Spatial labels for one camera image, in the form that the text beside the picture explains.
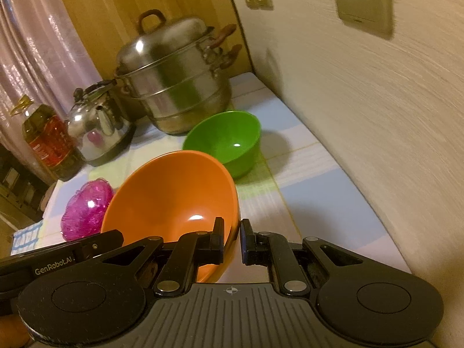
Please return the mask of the person's left hand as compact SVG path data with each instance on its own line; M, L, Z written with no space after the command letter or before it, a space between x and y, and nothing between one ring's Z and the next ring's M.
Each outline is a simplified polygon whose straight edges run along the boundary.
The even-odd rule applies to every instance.
M1 316L0 348L21 348L29 341L28 331L18 315Z

